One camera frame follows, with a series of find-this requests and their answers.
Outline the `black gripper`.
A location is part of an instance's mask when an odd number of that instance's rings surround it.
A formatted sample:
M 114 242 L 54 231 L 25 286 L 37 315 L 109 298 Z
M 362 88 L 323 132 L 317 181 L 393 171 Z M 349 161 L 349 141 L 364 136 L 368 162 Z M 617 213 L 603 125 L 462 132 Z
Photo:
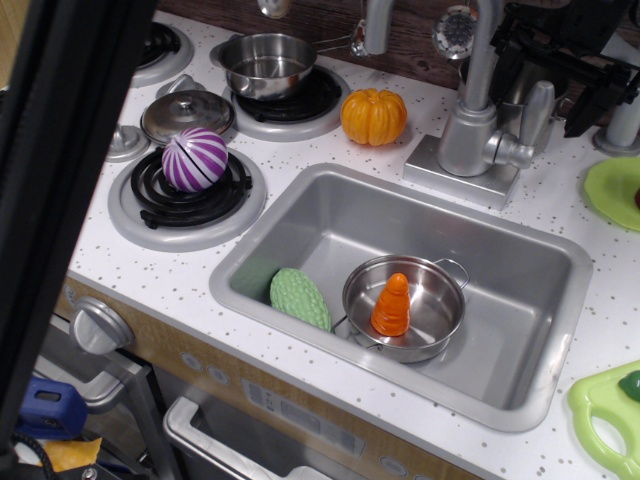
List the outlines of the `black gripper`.
M 580 137 L 612 109 L 638 95 L 639 74 L 602 54 L 630 1 L 571 1 L 557 8 L 510 2 L 491 45 L 498 55 L 492 102 L 503 103 L 529 61 L 585 83 L 566 117 L 565 138 Z

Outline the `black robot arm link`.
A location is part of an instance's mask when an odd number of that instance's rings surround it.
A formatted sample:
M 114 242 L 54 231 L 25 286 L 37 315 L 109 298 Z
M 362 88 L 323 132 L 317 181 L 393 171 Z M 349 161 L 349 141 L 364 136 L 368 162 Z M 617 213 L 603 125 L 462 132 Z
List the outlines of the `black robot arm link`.
M 30 4 L 1 116 L 1 402 L 19 406 L 155 10 Z

